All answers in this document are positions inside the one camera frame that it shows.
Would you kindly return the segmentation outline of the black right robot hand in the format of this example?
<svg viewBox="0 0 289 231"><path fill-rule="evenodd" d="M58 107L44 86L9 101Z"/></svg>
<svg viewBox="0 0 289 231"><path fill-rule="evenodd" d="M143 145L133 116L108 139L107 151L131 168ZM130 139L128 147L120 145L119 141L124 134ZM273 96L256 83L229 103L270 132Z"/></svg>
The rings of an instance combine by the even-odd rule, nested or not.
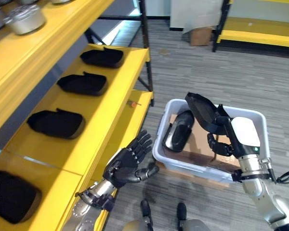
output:
<svg viewBox="0 0 289 231"><path fill-rule="evenodd" d="M223 105L217 107L214 123L223 128L230 144L217 141L212 133L207 135L209 147L216 154L234 156L239 159L246 155L260 154L260 139L253 121L246 117L230 117Z"/></svg>

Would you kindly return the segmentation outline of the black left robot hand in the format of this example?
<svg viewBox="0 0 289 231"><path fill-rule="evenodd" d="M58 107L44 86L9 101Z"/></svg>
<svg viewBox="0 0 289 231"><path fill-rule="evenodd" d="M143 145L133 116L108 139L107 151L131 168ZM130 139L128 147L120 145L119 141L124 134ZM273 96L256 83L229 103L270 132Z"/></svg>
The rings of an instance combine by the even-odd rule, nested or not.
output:
<svg viewBox="0 0 289 231"><path fill-rule="evenodd" d="M119 189L127 183L145 181L159 172L159 167L151 162L146 168L139 168L145 156L152 150L151 135L142 130L126 146L122 148L107 164L103 179Z"/></svg>

